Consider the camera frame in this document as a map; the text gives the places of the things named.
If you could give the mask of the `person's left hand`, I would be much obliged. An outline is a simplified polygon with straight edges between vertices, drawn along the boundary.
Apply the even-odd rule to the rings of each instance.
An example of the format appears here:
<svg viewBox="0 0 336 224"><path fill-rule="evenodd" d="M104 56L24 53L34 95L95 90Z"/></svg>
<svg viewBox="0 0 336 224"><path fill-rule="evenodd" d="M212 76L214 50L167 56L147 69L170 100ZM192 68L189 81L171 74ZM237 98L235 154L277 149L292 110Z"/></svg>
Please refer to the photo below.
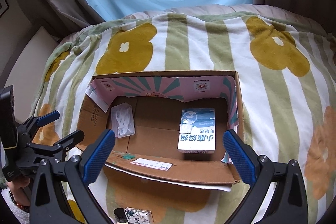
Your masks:
<svg viewBox="0 0 336 224"><path fill-rule="evenodd" d="M25 176L20 176L8 182L7 185L13 194L15 202L22 206L30 206L30 200L23 190L30 183L30 178Z"/></svg>

